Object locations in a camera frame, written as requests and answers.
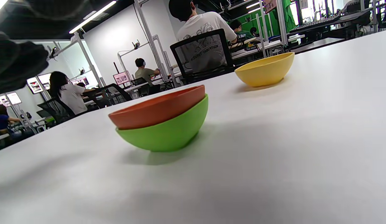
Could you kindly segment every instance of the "keyboard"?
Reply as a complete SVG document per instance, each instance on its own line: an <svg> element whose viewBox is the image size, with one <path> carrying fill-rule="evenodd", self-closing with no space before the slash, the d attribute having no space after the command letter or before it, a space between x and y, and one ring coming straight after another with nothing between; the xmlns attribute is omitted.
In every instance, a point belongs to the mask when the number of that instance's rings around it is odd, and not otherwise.
<svg viewBox="0 0 386 224"><path fill-rule="evenodd" d="M294 29L290 30L290 33L297 32L297 31L304 30L304 29L308 29L308 28L315 27L315 26L321 26L321 25L327 26L330 22L334 22L334 21L339 20L340 17L341 17L341 15L338 14L338 15L330 16L329 18L324 19L324 20L318 20L318 21L305 23L305 24L302 24L301 26L295 27Z"/></svg>

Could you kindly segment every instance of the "green shirt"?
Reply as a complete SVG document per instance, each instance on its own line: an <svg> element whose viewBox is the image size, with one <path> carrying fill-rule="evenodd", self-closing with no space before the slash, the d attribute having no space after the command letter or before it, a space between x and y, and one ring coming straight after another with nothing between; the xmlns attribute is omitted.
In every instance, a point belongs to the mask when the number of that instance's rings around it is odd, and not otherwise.
<svg viewBox="0 0 386 224"><path fill-rule="evenodd" d="M250 32L244 31L244 30L236 32L236 34L237 34L237 37L240 39L248 40L248 39L254 38L254 36L250 34Z"/></svg>
<svg viewBox="0 0 386 224"><path fill-rule="evenodd" d="M150 79L150 77L154 75L154 70L151 70L150 68L139 68L136 72L135 72L135 78L138 79L138 78L144 78L146 80L146 82L149 83L149 85L153 85L152 84L152 80Z"/></svg>

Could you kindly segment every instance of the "stacked bowls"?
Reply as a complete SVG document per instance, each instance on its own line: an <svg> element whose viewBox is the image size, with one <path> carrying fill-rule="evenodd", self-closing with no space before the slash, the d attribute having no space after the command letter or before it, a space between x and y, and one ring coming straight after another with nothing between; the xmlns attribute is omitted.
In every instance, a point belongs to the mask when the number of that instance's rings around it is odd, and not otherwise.
<svg viewBox="0 0 386 224"><path fill-rule="evenodd" d="M198 133L208 110L204 85L162 95L109 114L117 133L152 152L185 147Z"/></svg>

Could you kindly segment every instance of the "yellow bowl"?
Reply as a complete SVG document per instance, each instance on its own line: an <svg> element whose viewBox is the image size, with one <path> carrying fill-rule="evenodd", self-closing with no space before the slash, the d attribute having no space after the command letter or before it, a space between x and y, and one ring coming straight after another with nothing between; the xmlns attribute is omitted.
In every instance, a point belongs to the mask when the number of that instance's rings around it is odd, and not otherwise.
<svg viewBox="0 0 386 224"><path fill-rule="evenodd" d="M253 61L234 72L241 81L251 87L268 86L280 82L290 70L294 52Z"/></svg>

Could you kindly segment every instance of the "orange bowl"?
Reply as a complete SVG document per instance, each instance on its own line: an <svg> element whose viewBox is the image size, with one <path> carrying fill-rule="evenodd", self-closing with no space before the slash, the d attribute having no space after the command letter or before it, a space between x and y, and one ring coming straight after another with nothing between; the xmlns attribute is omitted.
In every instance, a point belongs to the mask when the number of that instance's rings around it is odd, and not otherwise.
<svg viewBox="0 0 386 224"><path fill-rule="evenodd" d="M188 111L205 97L204 85L162 95L109 114L119 130L160 124Z"/></svg>

